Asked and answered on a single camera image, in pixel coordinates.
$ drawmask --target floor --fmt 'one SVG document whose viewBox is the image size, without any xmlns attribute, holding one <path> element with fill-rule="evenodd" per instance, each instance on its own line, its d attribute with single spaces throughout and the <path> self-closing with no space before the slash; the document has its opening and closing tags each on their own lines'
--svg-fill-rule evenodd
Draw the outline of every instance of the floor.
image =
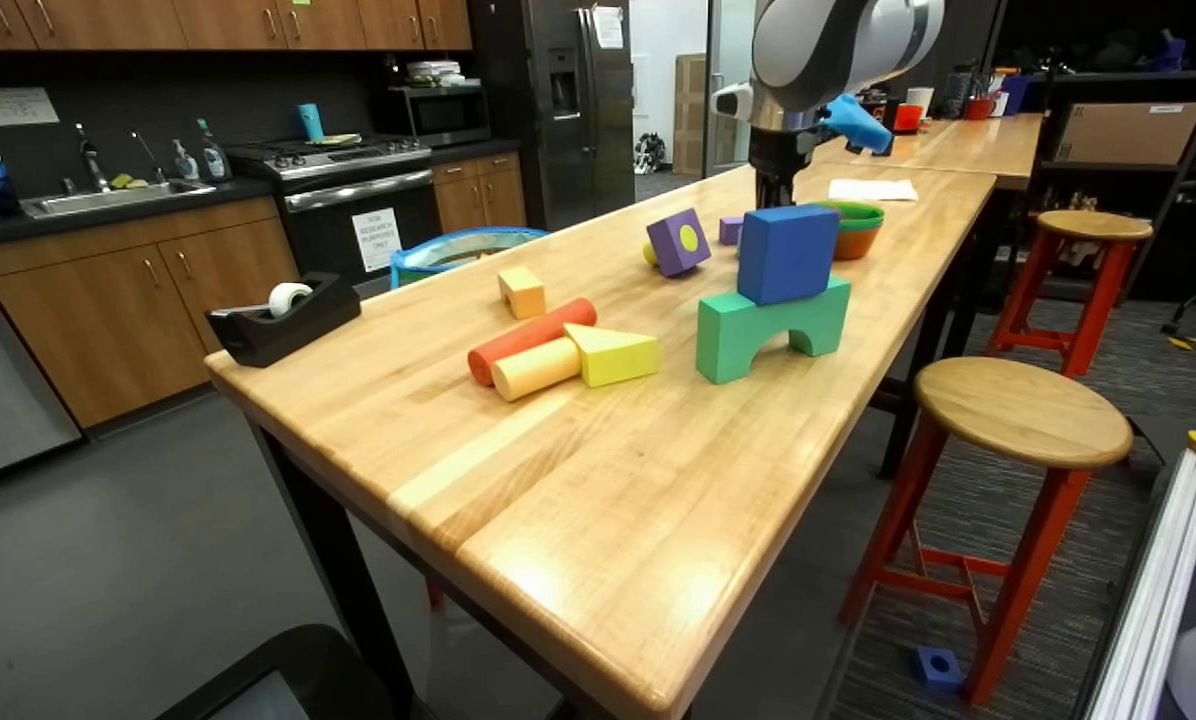
<svg viewBox="0 0 1196 720">
<path fill-rule="evenodd" d="M 1196 350 L 1169 348 L 1157 333 L 1163 310 L 1126 302 L 1091 384 L 1173 459 L 1196 422 Z M 836 600 L 889 491 L 875 479 L 886 432 L 889 415 L 870 410 L 694 717 L 866 717 L 853 699 L 870 677 L 866 646 L 836 623 Z M 360 543 L 413 664 L 422 717 L 547 717 L 556 690 L 531 667 L 464 613 L 429 613 L 423 581 L 368 532 Z M 0 720 L 155 717 L 291 623 L 331 623 L 331 607 L 242 410 L 219 397 L 173 400 L 0 476 Z M 874 677 L 892 696 L 922 690 L 909 667 Z"/>
</svg>

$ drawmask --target blue object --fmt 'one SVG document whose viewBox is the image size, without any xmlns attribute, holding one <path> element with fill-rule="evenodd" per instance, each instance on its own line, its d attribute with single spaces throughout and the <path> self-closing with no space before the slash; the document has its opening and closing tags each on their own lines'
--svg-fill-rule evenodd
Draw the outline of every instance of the blue object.
<svg viewBox="0 0 1196 720">
<path fill-rule="evenodd" d="M 814 300 L 828 288 L 841 215 L 834 209 L 756 209 L 743 221 L 739 292 L 754 302 Z"/>
<path fill-rule="evenodd" d="M 322 123 L 322 108 L 315 103 L 302 103 L 302 123 L 308 140 L 326 140 L 326 123 Z"/>
<path fill-rule="evenodd" d="M 922 685 L 929 686 L 963 686 L 963 667 L 948 646 L 918 646 Z"/>
<path fill-rule="evenodd" d="M 853 91 L 846 91 L 828 103 L 828 115 L 822 119 L 822 127 L 846 137 L 848 144 L 886 153 L 886 154 L 892 144 L 892 132 L 874 110 L 866 110 L 866 103 Z"/>
<path fill-rule="evenodd" d="M 464 229 L 448 236 L 434 236 L 415 249 L 399 249 L 389 266 L 389 288 L 471 263 L 481 257 L 542 239 L 542 229 L 519 229 L 519 225 L 486 225 L 486 229 Z"/>
</svg>

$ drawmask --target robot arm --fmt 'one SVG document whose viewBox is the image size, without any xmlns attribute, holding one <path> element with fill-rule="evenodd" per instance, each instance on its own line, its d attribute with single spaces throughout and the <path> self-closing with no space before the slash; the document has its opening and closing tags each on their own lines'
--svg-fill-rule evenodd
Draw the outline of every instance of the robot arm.
<svg viewBox="0 0 1196 720">
<path fill-rule="evenodd" d="M 793 205 L 822 108 L 909 72 L 945 28 L 945 0 L 761 0 L 754 38 L 756 205 Z"/>
</svg>

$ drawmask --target gray carpet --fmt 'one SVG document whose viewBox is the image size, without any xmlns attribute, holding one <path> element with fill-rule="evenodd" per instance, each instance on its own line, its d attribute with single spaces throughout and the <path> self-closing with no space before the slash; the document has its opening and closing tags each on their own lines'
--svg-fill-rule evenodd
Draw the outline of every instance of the gray carpet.
<svg viewBox="0 0 1196 720">
<path fill-rule="evenodd" d="M 1076 302 L 1045 302 L 1037 325 L 1069 325 L 1073 310 Z M 963 667 L 972 664 L 976 632 L 959 605 L 875 593 L 846 653 L 834 717 L 1079 717 L 1150 527 L 1151 482 L 1173 473 L 1185 428 L 1196 428 L 1196 348 L 1169 343 L 1163 314 L 1169 302 L 1126 302 L 1108 325 L 1090 384 L 1119 404 L 1145 436 L 1085 495 L 997 696 L 985 709 L 963 709 L 959 690 L 922 685 L 918 646 L 952 646 Z M 922 507 L 922 532 L 937 547 L 1010 561 L 1037 491 L 1037 467 L 952 442 Z"/>
</svg>

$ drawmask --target foam block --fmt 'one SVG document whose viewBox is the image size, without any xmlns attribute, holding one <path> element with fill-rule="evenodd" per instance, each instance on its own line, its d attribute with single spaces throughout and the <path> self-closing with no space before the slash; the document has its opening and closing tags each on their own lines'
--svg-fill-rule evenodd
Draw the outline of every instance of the foam block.
<svg viewBox="0 0 1196 720">
<path fill-rule="evenodd" d="M 705 225 L 694 209 L 647 225 L 647 245 L 665 276 L 688 276 L 714 257 Z"/>
<path fill-rule="evenodd" d="M 743 215 L 739 292 L 754 302 L 814 300 L 828 288 L 836 251 L 834 209 L 756 209 Z"/>
<path fill-rule="evenodd" d="M 538 343 L 547 343 L 556 336 L 565 336 L 565 325 L 597 325 L 597 302 L 591 300 L 568 300 L 559 309 L 551 309 L 547 314 L 538 314 L 529 325 L 516 325 L 512 333 L 481 343 L 467 350 L 467 367 L 471 367 L 471 381 L 493 387 L 493 363 L 504 359 L 504 357 L 516 357 L 516 350 L 529 350 Z"/>
<path fill-rule="evenodd" d="M 547 310 L 543 279 L 529 266 L 504 266 L 502 271 L 502 295 L 512 309 L 516 321 L 531 321 Z"/>
<path fill-rule="evenodd" d="M 695 367 L 714 384 L 729 384 L 754 370 L 754 359 L 768 336 L 789 333 L 793 350 L 823 357 L 841 348 L 848 310 L 848 279 L 834 276 L 828 292 L 795 302 L 754 302 L 739 292 L 700 300 Z"/>
<path fill-rule="evenodd" d="M 743 239 L 743 215 L 719 215 L 719 245 Z"/>
<path fill-rule="evenodd" d="M 929 686 L 963 686 L 963 667 L 948 646 L 918 646 L 918 667 Z"/>
<path fill-rule="evenodd" d="M 504 400 L 519 400 L 580 374 L 580 367 L 583 367 L 580 348 L 568 336 L 559 336 L 551 343 L 538 343 L 529 350 L 496 359 L 493 387 Z"/>
<path fill-rule="evenodd" d="M 659 370 L 659 340 L 639 333 L 565 325 L 583 357 L 583 384 L 624 384 Z"/>
</svg>

